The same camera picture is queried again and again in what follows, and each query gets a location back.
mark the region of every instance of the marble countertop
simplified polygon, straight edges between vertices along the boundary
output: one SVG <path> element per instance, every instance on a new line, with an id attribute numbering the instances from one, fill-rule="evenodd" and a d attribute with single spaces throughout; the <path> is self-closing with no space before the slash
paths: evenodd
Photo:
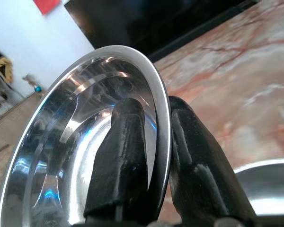
<path id="1" fill-rule="evenodd" d="M 261 0 L 155 66 L 234 168 L 284 157 L 284 0 Z M 180 220 L 169 190 L 160 219 Z"/>

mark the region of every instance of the silver bowl rim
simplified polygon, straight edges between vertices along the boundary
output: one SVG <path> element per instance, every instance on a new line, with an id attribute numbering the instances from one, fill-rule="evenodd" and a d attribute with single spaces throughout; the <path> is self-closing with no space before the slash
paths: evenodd
<path id="1" fill-rule="evenodd" d="M 143 75 L 150 87 L 154 104 L 156 108 L 156 114 L 158 112 L 164 113 L 164 117 L 160 115 L 157 118 L 157 127 L 160 130 L 157 130 L 157 145 L 156 145 L 156 155 L 155 155 L 155 163 L 151 177 L 151 183 L 149 186 L 149 195 L 152 205 L 156 204 L 156 209 L 154 211 L 154 216 L 159 216 L 161 206 L 163 204 L 163 200 L 165 197 L 165 192 L 169 179 L 169 166 L 171 160 L 171 123 L 170 123 L 170 104 L 169 104 L 169 96 L 167 94 L 167 90 L 165 88 L 165 84 L 158 73 L 157 69 L 153 65 L 153 63 L 141 52 L 138 50 L 122 45 L 112 45 L 105 46 L 93 50 L 92 52 L 86 54 L 81 57 L 77 61 L 75 61 L 70 67 L 68 67 L 50 86 L 47 90 L 44 97 L 40 100 L 35 109 L 32 117 L 27 123 L 25 129 L 22 131 L 21 136 L 19 137 L 17 143 L 15 143 L 15 147 L 13 149 L 12 155 L 9 158 L 9 161 L 6 165 L 5 173 L 2 177 L 2 182 L 0 185 L 0 227 L 1 227 L 1 216 L 2 216 L 2 206 L 5 198 L 5 193 L 7 189 L 7 185 L 9 182 L 9 177 L 11 174 L 12 165 L 16 159 L 16 156 L 19 152 L 20 146 L 28 132 L 30 126 L 32 125 L 34 119 L 37 114 L 41 110 L 42 106 L 45 104 L 48 97 L 52 94 L 52 92 L 64 81 L 66 80 L 71 73 L 76 70 L 82 63 L 91 60 L 92 58 L 102 58 L 105 55 L 116 54 L 117 56 L 121 56 L 122 58 L 129 61 L 135 67 L 143 72 Z"/>
<path id="2" fill-rule="evenodd" d="M 278 164 L 284 164 L 284 158 L 273 158 L 273 159 L 266 159 L 262 161 L 256 161 L 251 162 L 242 166 L 239 166 L 234 169 L 235 174 L 239 174 L 241 172 L 244 172 L 246 170 L 250 170 L 257 167 L 263 167 L 263 166 L 273 166 Z"/>

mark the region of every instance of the stainless steel bowl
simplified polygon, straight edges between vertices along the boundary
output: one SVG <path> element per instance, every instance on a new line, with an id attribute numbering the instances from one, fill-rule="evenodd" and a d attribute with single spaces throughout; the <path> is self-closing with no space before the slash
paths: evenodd
<path id="1" fill-rule="evenodd" d="M 235 173 L 257 215 L 284 215 L 284 158 L 247 164 Z"/>
<path id="2" fill-rule="evenodd" d="M 149 203 L 159 214 L 171 150 L 168 95 L 144 55 L 108 46 L 71 65 L 37 107 L 0 188 L 0 227 L 84 221 L 95 153 L 110 128 L 115 103 L 127 97 L 140 101 L 145 111 Z"/>

